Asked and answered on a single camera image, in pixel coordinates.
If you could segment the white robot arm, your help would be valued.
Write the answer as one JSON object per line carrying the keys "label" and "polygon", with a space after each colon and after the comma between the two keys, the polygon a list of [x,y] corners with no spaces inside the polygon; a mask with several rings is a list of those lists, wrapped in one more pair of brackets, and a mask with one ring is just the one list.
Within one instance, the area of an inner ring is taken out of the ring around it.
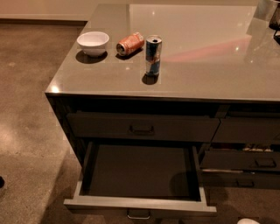
{"label": "white robot arm", "polygon": [[256,220],[252,220],[249,218],[243,218],[243,219],[238,220],[237,224],[260,224],[260,223]]}

